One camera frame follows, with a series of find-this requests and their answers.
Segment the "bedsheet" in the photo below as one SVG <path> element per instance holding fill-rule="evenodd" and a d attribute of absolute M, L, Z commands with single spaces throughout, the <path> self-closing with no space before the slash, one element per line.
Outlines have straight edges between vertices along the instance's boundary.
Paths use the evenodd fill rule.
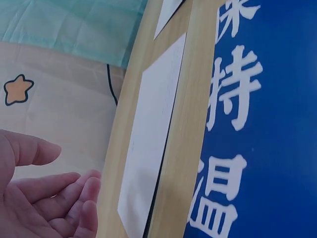
<path fill-rule="evenodd" d="M 50 165 L 16 168 L 14 178 L 103 170 L 123 76 L 104 63 L 0 42 L 0 128 L 62 147 Z"/>
<path fill-rule="evenodd" d="M 147 0 L 1 0 L 0 41 L 126 68 Z"/>

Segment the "white sheet of paper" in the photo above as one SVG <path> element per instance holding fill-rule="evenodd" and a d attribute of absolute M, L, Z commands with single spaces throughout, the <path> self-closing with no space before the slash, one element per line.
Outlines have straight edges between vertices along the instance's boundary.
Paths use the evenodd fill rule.
<path fill-rule="evenodd" d="M 164 0 L 162 9 L 160 10 L 158 25 L 155 31 L 154 39 L 163 30 L 169 19 L 173 16 L 177 8 L 181 5 L 183 0 Z"/>
<path fill-rule="evenodd" d="M 118 202 L 129 238 L 148 219 L 173 110 L 186 34 L 143 72 Z"/>

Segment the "white chinese character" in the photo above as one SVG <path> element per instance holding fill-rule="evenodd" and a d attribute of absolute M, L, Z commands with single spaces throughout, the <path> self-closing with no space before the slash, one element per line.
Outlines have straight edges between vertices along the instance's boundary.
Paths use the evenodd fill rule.
<path fill-rule="evenodd" d="M 222 58 L 217 58 L 214 62 L 214 74 L 211 79 L 212 92 L 209 97 L 210 114 L 209 120 L 206 124 L 208 131 L 211 131 L 215 122 L 216 106 L 218 101 L 218 92 L 222 87 L 239 82 L 239 87 L 222 94 L 219 97 L 219 101 L 223 102 L 224 112 L 228 115 L 232 110 L 231 98 L 239 96 L 239 108 L 238 117 L 231 121 L 233 127 L 236 131 L 241 130 L 248 118 L 249 114 L 249 103 L 250 103 L 250 92 L 259 90 L 261 85 L 257 79 L 251 82 L 251 77 L 260 74 L 263 71 L 263 67 L 260 62 L 248 69 L 242 70 L 242 67 L 247 66 L 255 62 L 258 57 L 253 51 L 250 51 L 246 57 L 242 58 L 242 53 L 244 51 L 244 46 L 236 46 L 232 51 L 233 63 L 225 68 L 227 74 L 232 73 L 232 75 L 224 80 L 221 84 L 219 82 L 225 77 L 224 70 L 220 71 L 220 65 Z"/>
<path fill-rule="evenodd" d="M 198 173 L 200 173 L 201 171 L 203 171 L 204 169 L 204 162 L 200 159 L 199 160 L 199 166 L 198 166 Z M 187 218 L 187 222 L 190 221 L 190 217 L 193 213 L 193 209 L 194 209 L 194 206 L 195 206 L 195 202 L 197 200 L 197 196 L 198 196 L 198 192 L 200 190 L 200 188 L 202 187 L 202 183 L 203 183 L 203 180 L 204 180 L 204 177 L 202 177 L 197 185 L 197 188 L 194 192 L 194 196 L 193 196 L 193 199 L 192 199 L 192 202 L 190 204 L 190 208 L 189 208 L 189 214 L 188 214 L 188 218 Z"/>
<path fill-rule="evenodd" d="M 234 159 L 218 159 L 213 156 L 209 158 L 209 169 L 205 195 L 209 196 L 211 191 L 226 194 L 228 201 L 233 200 L 239 192 L 242 170 L 247 166 L 246 160 L 237 155 Z M 229 169 L 229 172 L 221 172 L 216 167 Z M 224 179 L 227 184 L 215 183 L 214 179 Z"/>
<path fill-rule="evenodd" d="M 203 222 L 204 210 L 207 207 L 207 215 L 206 220 Z M 211 223 L 211 215 L 215 210 L 215 217 L 212 221 L 212 228 L 210 229 Z M 218 233 L 220 227 L 220 221 L 222 214 L 225 214 L 224 222 L 221 228 L 221 231 Z M 222 206 L 218 203 L 209 201 L 208 199 L 201 197 L 197 218 L 194 221 L 193 219 L 189 220 L 189 224 L 193 228 L 197 228 L 202 232 L 206 233 L 210 237 L 213 238 L 227 238 L 230 232 L 230 228 L 232 223 L 238 218 L 237 210 L 233 205 L 229 205 L 227 207 Z"/>
<path fill-rule="evenodd" d="M 224 33 L 229 27 L 230 22 L 232 22 L 232 31 L 231 31 L 231 37 L 235 37 L 236 34 L 239 31 L 239 24 L 240 24 L 240 14 L 246 18 L 251 20 L 254 15 L 256 14 L 257 10 L 261 7 L 259 6 L 250 6 L 250 7 L 245 7 L 243 6 L 244 3 L 248 2 L 249 0 L 228 0 L 225 4 L 225 8 L 227 10 L 226 13 L 223 15 L 219 16 L 219 9 L 217 12 L 217 26 L 216 26 L 216 41 L 215 43 L 217 44 L 219 40 L 223 37 Z M 223 22 L 224 19 L 227 18 L 227 21 L 224 25 L 224 28 L 218 37 L 218 32 L 219 32 L 219 23 Z"/>

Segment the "blue banner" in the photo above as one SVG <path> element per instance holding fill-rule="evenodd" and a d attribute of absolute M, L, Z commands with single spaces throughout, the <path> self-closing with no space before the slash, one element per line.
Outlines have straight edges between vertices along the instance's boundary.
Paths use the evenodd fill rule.
<path fill-rule="evenodd" d="M 316 0 L 219 9 L 184 238 L 317 237 L 316 22 Z"/>

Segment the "wooden edge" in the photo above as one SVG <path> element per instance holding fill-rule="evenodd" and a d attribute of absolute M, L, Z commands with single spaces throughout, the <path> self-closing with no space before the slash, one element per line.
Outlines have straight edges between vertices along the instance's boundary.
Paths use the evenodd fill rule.
<path fill-rule="evenodd" d="M 225 0 L 194 0 L 150 238 L 182 238 L 206 126 L 216 11 Z"/>
<path fill-rule="evenodd" d="M 116 111 L 98 200 L 97 238 L 126 238 L 117 212 L 142 72 L 187 31 L 193 0 L 187 0 L 154 41 L 163 0 L 149 0 L 133 47 Z"/>

